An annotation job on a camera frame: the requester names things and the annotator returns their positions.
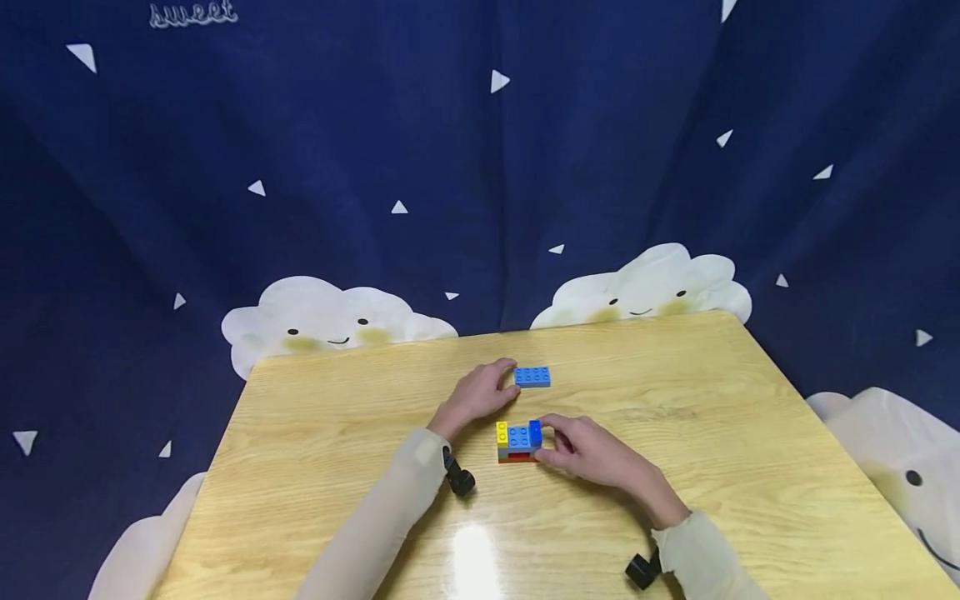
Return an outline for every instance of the person's left hand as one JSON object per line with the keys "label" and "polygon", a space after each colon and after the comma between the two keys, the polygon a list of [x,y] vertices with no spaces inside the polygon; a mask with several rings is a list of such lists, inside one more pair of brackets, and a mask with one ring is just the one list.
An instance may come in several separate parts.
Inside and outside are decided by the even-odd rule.
{"label": "person's left hand", "polygon": [[515,366],[513,358],[477,365],[457,382],[453,394],[440,405],[426,428],[452,442],[472,420],[491,415],[506,406],[520,394],[516,385],[500,389],[504,373]]}

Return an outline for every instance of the wrist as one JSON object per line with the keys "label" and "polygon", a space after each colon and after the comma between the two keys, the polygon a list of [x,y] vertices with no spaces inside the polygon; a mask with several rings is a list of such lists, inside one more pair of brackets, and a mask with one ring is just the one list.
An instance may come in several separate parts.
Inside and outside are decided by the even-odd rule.
{"label": "wrist", "polygon": [[466,420],[460,412],[450,407],[446,402],[437,407],[433,419],[427,423],[426,428],[444,438],[450,443],[456,438],[460,431],[467,425]]}
{"label": "wrist", "polygon": [[677,495],[663,472],[651,463],[646,463],[632,475],[625,491],[650,518],[654,529],[675,527],[690,516],[690,509]]}

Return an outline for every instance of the lego structure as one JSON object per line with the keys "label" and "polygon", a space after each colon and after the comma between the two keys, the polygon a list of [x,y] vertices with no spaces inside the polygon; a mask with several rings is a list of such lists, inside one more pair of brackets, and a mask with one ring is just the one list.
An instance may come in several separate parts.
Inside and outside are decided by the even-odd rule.
{"label": "lego structure", "polygon": [[540,422],[531,420],[527,425],[508,425],[501,420],[496,424],[496,460],[504,463],[535,463],[534,452],[543,447]]}

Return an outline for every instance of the wooden table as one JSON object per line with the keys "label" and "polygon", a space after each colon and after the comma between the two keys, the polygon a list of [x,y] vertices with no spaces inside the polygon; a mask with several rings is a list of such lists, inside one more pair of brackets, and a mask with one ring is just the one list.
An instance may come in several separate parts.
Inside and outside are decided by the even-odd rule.
{"label": "wooden table", "polygon": [[[275,358],[254,371],[161,600],[289,600],[399,442],[457,379],[547,365],[506,419],[589,414],[713,517],[773,598],[951,598],[947,575],[726,313]],[[492,420],[458,440],[471,502],[444,484],[381,588],[399,600],[636,598],[649,545],[622,497],[499,465]],[[682,597],[660,578],[644,598]]]}

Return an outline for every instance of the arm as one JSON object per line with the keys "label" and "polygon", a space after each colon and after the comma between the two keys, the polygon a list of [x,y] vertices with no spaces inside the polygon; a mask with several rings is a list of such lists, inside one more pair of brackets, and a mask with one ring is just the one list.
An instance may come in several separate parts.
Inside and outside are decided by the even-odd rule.
{"label": "arm", "polygon": [[519,388],[500,389],[516,362],[478,365],[457,383],[426,428],[400,445],[387,472],[330,540],[295,600],[370,600],[410,529],[433,504],[444,480],[443,448],[472,420],[503,408]]}
{"label": "arm", "polygon": [[557,449],[539,450],[537,460],[593,483],[631,495],[650,517],[660,565],[673,572],[690,600],[766,598],[736,552],[709,518],[690,509],[660,469],[589,417],[546,415]]}
{"label": "arm", "polygon": [[744,570],[736,551],[713,521],[700,511],[691,513],[656,466],[646,460],[638,464],[625,491],[650,517],[654,526],[651,534],[660,549],[660,566],[664,573],[674,574],[686,598],[767,597]]}

